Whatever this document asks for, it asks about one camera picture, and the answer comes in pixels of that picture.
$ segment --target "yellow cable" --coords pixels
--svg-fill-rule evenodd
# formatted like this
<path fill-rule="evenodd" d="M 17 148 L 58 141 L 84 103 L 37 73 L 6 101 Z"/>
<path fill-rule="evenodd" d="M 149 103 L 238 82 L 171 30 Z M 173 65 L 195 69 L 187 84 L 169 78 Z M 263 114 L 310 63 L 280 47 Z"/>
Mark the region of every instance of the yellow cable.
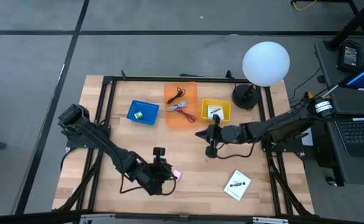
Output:
<path fill-rule="evenodd" d="M 292 4 L 294 5 L 294 7 L 295 7 L 296 10 L 303 11 L 303 10 L 308 9 L 309 7 L 313 6 L 313 4 L 316 3 L 316 2 L 317 2 L 317 0 L 314 0 L 312 3 L 310 3 L 308 6 L 306 6 L 303 9 L 299 9 L 294 2 Z"/>

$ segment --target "blue bowl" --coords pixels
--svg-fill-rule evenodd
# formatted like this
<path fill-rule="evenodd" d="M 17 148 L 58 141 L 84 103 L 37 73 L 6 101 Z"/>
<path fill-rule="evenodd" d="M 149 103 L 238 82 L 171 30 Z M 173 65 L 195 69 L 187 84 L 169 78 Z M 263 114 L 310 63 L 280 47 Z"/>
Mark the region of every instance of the blue bowl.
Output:
<path fill-rule="evenodd" d="M 131 121 L 153 125 L 156 122 L 158 111 L 159 105 L 133 100 L 126 118 Z M 143 114 L 143 119 L 136 119 L 134 117 L 134 114 L 137 112 L 141 112 Z"/>

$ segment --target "orange bin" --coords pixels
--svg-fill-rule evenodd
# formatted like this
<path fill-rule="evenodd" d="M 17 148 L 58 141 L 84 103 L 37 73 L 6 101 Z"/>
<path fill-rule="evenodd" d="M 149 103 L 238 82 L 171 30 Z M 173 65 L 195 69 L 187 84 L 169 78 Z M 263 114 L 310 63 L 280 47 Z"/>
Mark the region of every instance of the orange bin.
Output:
<path fill-rule="evenodd" d="M 178 90 L 177 88 L 186 90 L 182 97 L 176 98 L 170 104 L 167 104 L 168 100 L 173 98 Z M 165 120 L 168 127 L 171 128 L 189 128 L 196 126 L 200 123 L 200 108 L 198 105 L 198 90 L 195 82 L 178 82 L 164 85 L 164 99 L 165 99 Z M 183 112 L 191 114 L 196 117 L 194 123 L 190 123 L 184 114 L 177 111 L 167 111 L 168 107 L 179 104 L 182 101 L 186 101 L 187 106 L 182 108 Z"/>

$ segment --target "lamp base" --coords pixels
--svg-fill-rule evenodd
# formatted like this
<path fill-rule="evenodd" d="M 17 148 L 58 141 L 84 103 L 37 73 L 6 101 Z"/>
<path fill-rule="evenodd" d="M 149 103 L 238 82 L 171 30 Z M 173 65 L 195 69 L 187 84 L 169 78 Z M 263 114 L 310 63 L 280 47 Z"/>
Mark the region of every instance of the lamp base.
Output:
<path fill-rule="evenodd" d="M 253 85 L 238 85 L 233 90 L 231 98 L 236 106 L 241 109 L 252 110 L 258 103 L 259 95 Z"/>

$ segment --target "white card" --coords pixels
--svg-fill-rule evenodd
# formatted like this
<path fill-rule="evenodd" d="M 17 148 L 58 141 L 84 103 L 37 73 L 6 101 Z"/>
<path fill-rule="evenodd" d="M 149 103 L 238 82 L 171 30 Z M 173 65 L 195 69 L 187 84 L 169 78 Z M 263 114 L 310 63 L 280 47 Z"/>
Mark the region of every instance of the white card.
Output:
<path fill-rule="evenodd" d="M 237 201 L 240 201 L 250 183 L 251 179 L 236 170 L 223 190 Z"/>
<path fill-rule="evenodd" d="M 222 106 L 208 105 L 208 118 L 212 119 L 215 114 L 217 114 L 221 120 L 225 119 Z"/>

